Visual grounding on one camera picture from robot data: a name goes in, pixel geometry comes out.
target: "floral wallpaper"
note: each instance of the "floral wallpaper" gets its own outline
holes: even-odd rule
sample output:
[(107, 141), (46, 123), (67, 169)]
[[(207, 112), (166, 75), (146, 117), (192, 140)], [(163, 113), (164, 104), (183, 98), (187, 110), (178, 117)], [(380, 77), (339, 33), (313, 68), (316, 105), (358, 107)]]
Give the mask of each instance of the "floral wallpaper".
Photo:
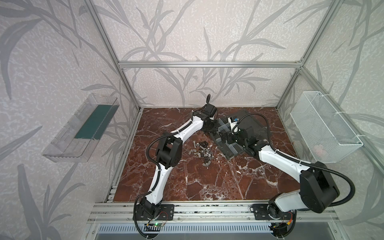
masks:
[[(382, 0), (345, 0), (305, 66), (381, 153), (384, 153), (383, 15)], [(302, 91), (312, 90), (299, 77), (279, 109), (298, 155), (306, 160), (313, 157), (289, 113)], [(346, 174), (356, 186), (351, 201), (334, 207), (349, 239), (382, 239), (384, 178), (380, 171), (361, 149), (327, 166)], [(335, 181), (343, 198), (349, 191), (348, 184), (336, 177)]]
[[(137, 110), (82, 1), (0, 1), (0, 239), (79, 239)], [(41, 153), (90, 93), (120, 107), (87, 163)]]
[[(120, 61), (298, 61), (331, 0), (94, 2)], [(291, 72), (125, 69), (143, 106), (275, 106)]]

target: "pile of hardware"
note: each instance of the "pile of hardware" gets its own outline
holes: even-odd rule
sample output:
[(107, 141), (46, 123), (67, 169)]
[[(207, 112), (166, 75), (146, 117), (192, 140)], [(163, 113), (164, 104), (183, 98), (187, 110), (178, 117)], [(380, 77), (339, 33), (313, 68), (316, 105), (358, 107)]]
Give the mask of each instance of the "pile of hardware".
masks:
[(193, 153), (198, 157), (204, 158), (203, 166), (208, 168), (209, 165), (211, 164), (211, 160), (214, 158), (214, 154), (211, 151), (211, 149), (208, 147), (208, 143), (206, 141), (198, 142), (198, 143), (196, 143), (196, 141), (193, 141), (193, 146), (195, 148), (198, 147), (201, 150), (191, 149), (188, 154), (191, 155)]

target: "red marble tabletop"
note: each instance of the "red marble tabletop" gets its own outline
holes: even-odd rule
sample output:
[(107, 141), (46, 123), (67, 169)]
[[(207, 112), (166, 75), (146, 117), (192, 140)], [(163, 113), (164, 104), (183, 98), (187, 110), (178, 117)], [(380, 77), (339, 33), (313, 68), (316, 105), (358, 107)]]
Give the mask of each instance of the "red marble tabletop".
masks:
[[(141, 117), (115, 197), (115, 202), (135, 201), (138, 194), (148, 191), (155, 165), (145, 157), (146, 147), (164, 131), (172, 131), (185, 123), (193, 108), (146, 108)], [(218, 108), (218, 117), (246, 109), (250, 113), (265, 115), (270, 123), (275, 148), (296, 156), (292, 143), (275, 108)], [(264, 120), (256, 117), (262, 124)], [(203, 159), (188, 155), (193, 140), (207, 141), (218, 160), (209, 168)], [(157, 144), (150, 155), (154, 157)], [(277, 193), (299, 189), (292, 177), (269, 164), (249, 157), (246, 153), (228, 161), (216, 144), (202, 131), (192, 135), (183, 145), (182, 160), (172, 170), (164, 189), (163, 201), (184, 200), (263, 200)]]

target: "mesh basket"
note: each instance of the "mesh basket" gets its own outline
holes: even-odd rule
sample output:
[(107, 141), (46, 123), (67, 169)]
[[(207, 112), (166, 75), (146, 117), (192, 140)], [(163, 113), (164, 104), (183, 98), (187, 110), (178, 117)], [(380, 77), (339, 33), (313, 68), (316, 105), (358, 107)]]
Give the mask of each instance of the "mesh basket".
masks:
[(319, 91), (303, 92), (291, 117), (320, 162), (338, 162), (362, 146), (360, 138)]

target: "robotic arm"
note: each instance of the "robotic arm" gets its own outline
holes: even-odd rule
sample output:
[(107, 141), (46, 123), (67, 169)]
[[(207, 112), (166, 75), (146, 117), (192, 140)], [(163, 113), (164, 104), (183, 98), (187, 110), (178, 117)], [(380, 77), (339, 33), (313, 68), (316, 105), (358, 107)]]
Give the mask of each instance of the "robotic arm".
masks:
[[(196, 112), (192, 112), (191, 118), (185, 124), (171, 133), (165, 132), (163, 137), (160, 137), (161, 139), (159, 140), (156, 150), (157, 167), (150, 191), (145, 194), (139, 204), (142, 213), (145, 214), (147, 219), (156, 219), (159, 216), (164, 187), (171, 170), (181, 159), (183, 143), (198, 130), (204, 132), (217, 131), (218, 122), (217, 120), (213, 120), (217, 109), (215, 106), (209, 104), (209, 98), (210, 96), (208, 96), (207, 103), (204, 107)], [(343, 204), (353, 197), (355, 191), (353, 182), (343, 174), (328, 169), (321, 162), (313, 164), (302, 161), (274, 149), (273, 146), (270, 145), (268, 121), (264, 116), (262, 117), (267, 122), (268, 142), (244, 137), (247, 136), (246, 130), (238, 127), (242, 119), (235, 119), (235, 121), (228, 119), (231, 126), (231, 133), (228, 133), (227, 141), (229, 144), (230, 141), (236, 141), (244, 146), (244, 151), (248, 155), (252, 157), (258, 155), (261, 161), (277, 167), (300, 183), (299, 190), (279, 194), (268, 202), (268, 213), (272, 218), (278, 219), (279, 214), (282, 212), (296, 209), (308, 208), (308, 210), (321, 213), (328, 206)], [(343, 177), (351, 186), (349, 195), (336, 203), (333, 201), (340, 195), (340, 192), (331, 173)]]

